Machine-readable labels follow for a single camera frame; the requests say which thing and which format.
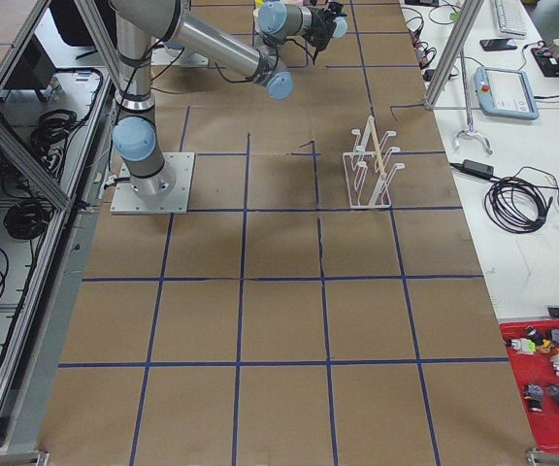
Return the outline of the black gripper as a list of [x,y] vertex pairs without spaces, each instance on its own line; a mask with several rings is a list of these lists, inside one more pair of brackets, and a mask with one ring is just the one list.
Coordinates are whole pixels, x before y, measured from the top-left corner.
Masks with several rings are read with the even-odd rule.
[[332,39],[334,17],[325,14],[324,9],[307,7],[311,15],[311,23],[306,28],[306,42],[315,49],[325,49]]

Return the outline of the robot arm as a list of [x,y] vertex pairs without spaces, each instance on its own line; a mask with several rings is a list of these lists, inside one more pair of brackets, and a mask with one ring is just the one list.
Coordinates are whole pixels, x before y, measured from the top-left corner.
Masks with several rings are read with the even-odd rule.
[[324,164],[336,175],[342,172],[334,151],[343,137],[338,103],[344,73],[328,69],[332,52],[317,51],[301,35],[287,37],[290,52],[269,48],[248,6],[203,9],[221,20],[233,10],[244,13],[235,24],[237,34],[220,37],[222,52],[231,58],[236,47],[259,59],[281,60],[273,78],[292,83],[291,93],[279,99],[267,85],[214,60],[201,68],[149,65],[134,74],[148,88],[136,98],[148,111],[130,116],[153,126],[164,158],[194,154],[192,169],[176,177],[190,178],[187,208],[195,216],[321,210]]

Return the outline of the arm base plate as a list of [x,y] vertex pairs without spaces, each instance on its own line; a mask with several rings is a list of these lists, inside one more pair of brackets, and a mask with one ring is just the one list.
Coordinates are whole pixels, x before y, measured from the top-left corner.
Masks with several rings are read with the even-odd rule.
[[185,214],[194,172],[194,152],[164,152],[163,169],[154,177],[131,177],[122,165],[119,175],[129,181],[118,183],[111,203],[115,215]]

